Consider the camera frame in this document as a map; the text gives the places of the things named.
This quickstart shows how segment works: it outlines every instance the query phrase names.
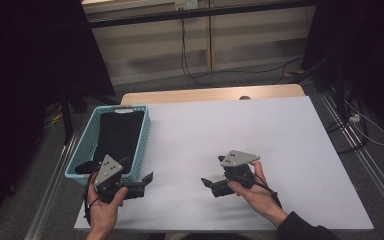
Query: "black sleeve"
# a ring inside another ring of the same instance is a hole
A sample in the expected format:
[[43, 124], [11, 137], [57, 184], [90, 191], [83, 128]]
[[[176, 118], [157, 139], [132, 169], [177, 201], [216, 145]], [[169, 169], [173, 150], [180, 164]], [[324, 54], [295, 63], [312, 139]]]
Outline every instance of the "black sleeve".
[[281, 240], [306, 239], [306, 240], [338, 240], [338, 238], [323, 226], [313, 227], [291, 212], [277, 229]]

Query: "cable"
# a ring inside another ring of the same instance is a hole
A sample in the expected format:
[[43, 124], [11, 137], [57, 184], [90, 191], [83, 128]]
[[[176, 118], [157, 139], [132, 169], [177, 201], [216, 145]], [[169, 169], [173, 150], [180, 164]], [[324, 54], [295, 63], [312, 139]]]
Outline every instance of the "cable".
[[289, 61], [289, 62], [283, 64], [283, 67], [282, 67], [282, 75], [280, 75], [279, 79], [277, 79], [274, 83], [272, 83], [272, 85], [275, 85], [275, 84], [278, 83], [280, 80], [282, 80], [283, 75], [285, 74], [285, 68], [286, 68], [286, 66], [288, 66], [289, 64], [291, 64], [291, 63], [293, 63], [293, 62], [295, 62], [295, 61], [297, 61], [297, 60], [300, 60], [300, 59], [302, 59], [302, 58], [295, 58], [295, 59], [293, 59], [293, 60], [291, 60], [291, 61]]
[[379, 233], [379, 235], [384, 239], [384, 235], [383, 235], [383, 233], [381, 231], [379, 231], [379, 229], [374, 228], [373, 230], [375, 232]]
[[[358, 97], [355, 97], [355, 98], [357, 100], [358, 108], [360, 109], [360, 111], [362, 113], [363, 112], [363, 108], [361, 107], [361, 102], [358, 99]], [[368, 136], [369, 133], [368, 133], [366, 121], [364, 120], [364, 118], [361, 121], [361, 125], [363, 126], [363, 131], [366, 133], [365, 135]], [[356, 146], [354, 146], [354, 147], [352, 147], [350, 149], [344, 150], [344, 151], [338, 151], [337, 153], [338, 153], [338, 155], [340, 155], [340, 154], [344, 154], [344, 153], [353, 152], [353, 151], [355, 151], [357, 149], [362, 148], [364, 145], [366, 145], [366, 143], [367, 143], [367, 137], [364, 137], [363, 140], [359, 144], [357, 144]]]
[[216, 86], [216, 85], [213, 85], [213, 84], [207, 84], [207, 83], [202, 83], [202, 82], [197, 81], [195, 79], [195, 77], [193, 77], [192, 74], [189, 72], [188, 61], [187, 61], [187, 58], [186, 58], [185, 20], [181, 19], [180, 21], [182, 23], [182, 70], [183, 70], [183, 73], [186, 76], [188, 76], [190, 79], [192, 79], [194, 82], [196, 82], [196, 83], [198, 83], [200, 85], [219, 88], [219, 86]]
[[345, 122], [342, 122], [341, 125], [337, 126], [336, 128], [333, 128], [333, 129], [326, 129], [326, 132], [327, 133], [331, 133], [331, 132], [334, 132], [336, 130], [339, 130], [341, 128], [343, 128], [345, 125], [348, 124], [348, 121], [345, 121]]
[[53, 118], [51, 121], [48, 121], [48, 122], [45, 122], [45, 123], [43, 123], [43, 126], [46, 126], [46, 125], [48, 125], [48, 124], [55, 124], [55, 123], [57, 123], [59, 120], [61, 120], [62, 119], [62, 115], [61, 114], [59, 114], [58, 116], [56, 116], [55, 118]]
[[84, 200], [84, 205], [85, 205], [85, 218], [87, 220], [87, 222], [89, 223], [90, 225], [90, 207], [92, 207], [92, 204], [99, 199], [99, 197], [97, 199], [95, 199], [90, 205], [87, 204], [87, 198], [88, 198], [88, 195], [89, 195], [89, 185], [90, 185], [90, 182], [92, 181], [92, 177], [93, 175], [98, 172], [100, 169], [100, 167], [97, 167], [95, 168], [89, 175], [88, 179], [87, 179], [87, 183], [86, 183], [86, 186], [85, 186], [85, 194], [83, 196], [83, 200]]
[[254, 175], [254, 177], [257, 177], [257, 178], [259, 178], [266, 186], [267, 186], [267, 183], [266, 183], [266, 181], [264, 181], [260, 176], [258, 176], [257, 174], [253, 174]]
[[213, 71], [213, 72], [209, 72], [209, 73], [204, 73], [204, 74], [201, 74], [201, 75], [193, 76], [189, 72], [187, 58], [186, 58], [186, 41], [185, 41], [186, 31], [185, 31], [185, 21], [184, 21], [184, 19], [181, 19], [181, 24], [182, 24], [182, 70], [183, 70], [183, 73], [187, 77], [191, 78], [194, 82], [196, 82], [198, 84], [201, 84], [201, 85], [206, 85], [206, 86], [211, 86], [211, 87], [217, 87], [218, 88], [219, 86], [215, 86], [215, 85], [207, 84], [207, 83], [202, 83], [202, 82], [199, 82], [199, 81], [196, 80], [197, 78], [202, 78], [202, 77], [205, 77], [205, 76], [208, 76], [208, 75], [212, 75], [212, 74], [218, 74], [218, 73], [251, 73], [251, 74], [256, 73], [257, 74], [257, 73], [266, 73], [266, 72], [272, 72], [272, 71], [276, 71], [276, 70], [279, 70], [279, 69], [283, 69], [282, 75], [280, 76], [280, 78], [278, 80], [276, 80], [274, 83], [272, 83], [274, 85], [274, 84], [278, 83], [283, 78], [286, 66], [288, 66], [289, 64], [291, 64], [291, 63], [293, 63], [295, 61], [303, 59], [302, 57], [295, 58], [293, 60], [290, 60], [290, 61], [282, 64], [281, 66], [278, 66], [278, 67], [275, 67], [275, 68], [272, 68], [272, 69], [261, 70], [261, 71], [222, 70], [222, 71]]
[[270, 196], [273, 198], [273, 200], [276, 202], [276, 204], [282, 208], [282, 204], [280, 203], [280, 200], [279, 200], [279, 197], [277, 196], [277, 192], [271, 190], [267, 184], [265, 183], [265, 181], [263, 181], [263, 184], [259, 183], [259, 182], [256, 182], [256, 181], [252, 181], [252, 180], [249, 180], [248, 178], [245, 178], [245, 177], [242, 177], [242, 176], [238, 176], [238, 175], [234, 175], [234, 174], [229, 174], [227, 172], [225, 172], [225, 176], [226, 178], [230, 179], [230, 177], [233, 177], [232, 179], [240, 179], [242, 181], [245, 181], [245, 182], [248, 182], [248, 183], [252, 183], [252, 184], [255, 184], [259, 187], [262, 187], [264, 188], [265, 190], [267, 190], [269, 193], [270, 193]]
[[329, 126], [325, 127], [325, 130], [329, 130], [329, 128], [333, 127], [335, 124], [337, 124], [336, 121], [334, 121], [333, 123], [329, 124]]
[[55, 107], [53, 107], [51, 110], [45, 113], [45, 118], [49, 117], [57, 108], [61, 107], [61, 104], [57, 104]]
[[[384, 134], [384, 130], [379, 127], [376, 123], [374, 123], [372, 120], [370, 120], [369, 118], [367, 118], [366, 116], [364, 116], [361, 112], [357, 111], [350, 103], [348, 103], [348, 101], [345, 100], [345, 103], [347, 103], [352, 109], [354, 109], [354, 111], [359, 114], [360, 116], [362, 116], [364, 119], [366, 119], [367, 121], [369, 121], [371, 124], [373, 124], [375, 127], [377, 127], [383, 134]], [[369, 138], [369, 136], [367, 136], [368, 134], [365, 134], [363, 133], [358, 127], [357, 125], [355, 124], [354, 122], [354, 127], [357, 129], [357, 131], [359, 131], [361, 133], [361, 135], [363, 135], [365, 138], [367, 138], [368, 140], [370, 140], [371, 142], [375, 143], [375, 144], [378, 144], [378, 145], [381, 145], [381, 146], [384, 146], [384, 143], [379, 143], [379, 142], [376, 142], [375, 140]]]
[[308, 10], [308, 6], [305, 8], [304, 13], [305, 13], [305, 18], [307, 19], [307, 26], [308, 26], [308, 28], [310, 28], [310, 21], [308, 20], [308, 13], [307, 13], [307, 10]]

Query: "gray floor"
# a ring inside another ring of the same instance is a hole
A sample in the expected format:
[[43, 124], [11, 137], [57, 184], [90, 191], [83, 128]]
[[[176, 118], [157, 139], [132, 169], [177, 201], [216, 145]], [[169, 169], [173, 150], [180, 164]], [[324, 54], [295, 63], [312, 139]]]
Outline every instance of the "gray floor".
[[[279, 65], [255, 66], [242, 68], [240, 70], [259, 71], [270, 69]], [[287, 67], [288, 71], [299, 68], [299, 62], [295, 62]], [[203, 78], [198, 81], [212, 84], [219, 87], [268, 85], [279, 79], [282, 70], [269, 73], [218, 73]], [[290, 78], [283, 78], [279, 83], [287, 83]], [[334, 122], [334, 118], [326, 107], [322, 95], [315, 90], [311, 79], [301, 83], [307, 96], [310, 96], [318, 114], [325, 126]], [[156, 79], [142, 83], [132, 83], [115, 86], [117, 93], [115, 100], [128, 92], [161, 91], [174, 89], [194, 89], [207, 88], [200, 85], [186, 76], [172, 77], [167, 79]], [[94, 99], [85, 99], [89, 104], [86, 113], [72, 113], [73, 125], [75, 129], [84, 126], [91, 111], [96, 105], [102, 105]], [[365, 106], [365, 115], [376, 123], [379, 119], [374, 114], [370, 106]], [[378, 141], [384, 141], [384, 136], [376, 127], [369, 124], [370, 136]], [[333, 145], [339, 150], [350, 147], [344, 134], [335, 131], [329, 134]], [[37, 144], [36, 150], [31, 157], [29, 168], [22, 174], [21, 180], [16, 185], [16, 193], [8, 196], [0, 208], [0, 239], [24, 239], [29, 227], [34, 221], [34, 217], [41, 204], [47, 186], [53, 178], [54, 169], [58, 166], [58, 160], [64, 150], [64, 126], [62, 121], [56, 124], [46, 125], [43, 129], [41, 139]], [[365, 149], [375, 159], [376, 164], [384, 173], [384, 146], [368, 142]], [[347, 170], [352, 182], [358, 186], [358, 194], [363, 202], [367, 213], [374, 224], [375, 230], [364, 232], [340, 232], [337, 233], [342, 239], [384, 239], [384, 197], [372, 180], [368, 172], [362, 165], [358, 153], [351, 152], [341, 154], [340, 159]], [[87, 233], [73, 229], [77, 218], [79, 207], [82, 202], [83, 188], [71, 179], [61, 177], [55, 193], [55, 201], [50, 206], [50, 212], [45, 216], [44, 227], [38, 231], [37, 237], [40, 239], [85, 239]], [[148, 239], [149, 234], [113, 232], [109, 239]]]

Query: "white tabletop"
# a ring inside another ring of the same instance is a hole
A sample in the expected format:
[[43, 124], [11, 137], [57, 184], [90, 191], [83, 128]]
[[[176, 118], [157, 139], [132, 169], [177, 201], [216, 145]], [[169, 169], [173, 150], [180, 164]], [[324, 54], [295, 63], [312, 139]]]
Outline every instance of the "white tabletop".
[[[224, 179], [217, 156], [261, 156], [287, 212], [330, 229], [373, 225], [308, 97], [152, 104], [141, 170], [154, 172], [145, 197], [126, 200], [116, 229], [141, 232], [275, 229], [241, 197], [214, 198], [201, 177]], [[74, 228], [88, 229], [80, 209]]]

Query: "finger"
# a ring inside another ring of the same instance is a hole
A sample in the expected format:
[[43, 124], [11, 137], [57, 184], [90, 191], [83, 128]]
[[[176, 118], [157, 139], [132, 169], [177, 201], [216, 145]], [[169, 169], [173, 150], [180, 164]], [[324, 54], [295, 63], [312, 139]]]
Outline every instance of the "finger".
[[128, 189], [126, 187], [120, 188], [115, 194], [114, 199], [111, 201], [110, 205], [112, 205], [112, 207], [115, 207], [115, 208], [119, 206], [122, 207], [123, 200], [126, 197], [127, 191]]
[[232, 189], [238, 196], [246, 198], [249, 195], [249, 190], [244, 188], [240, 183], [235, 181], [229, 181], [227, 185]]
[[258, 177], [254, 177], [254, 181], [261, 183], [261, 179], [263, 179], [264, 184], [267, 184], [266, 177], [264, 176], [263, 167], [260, 161], [252, 161], [250, 162], [252, 166], [254, 166], [254, 174]]
[[88, 196], [87, 196], [87, 200], [89, 202], [89, 204], [95, 200], [96, 198], [98, 198], [98, 194], [96, 193], [96, 189], [95, 189], [95, 180], [96, 180], [96, 176], [98, 175], [98, 173], [94, 173], [92, 175], [92, 179], [90, 180], [90, 184], [89, 184], [89, 190], [88, 190]]

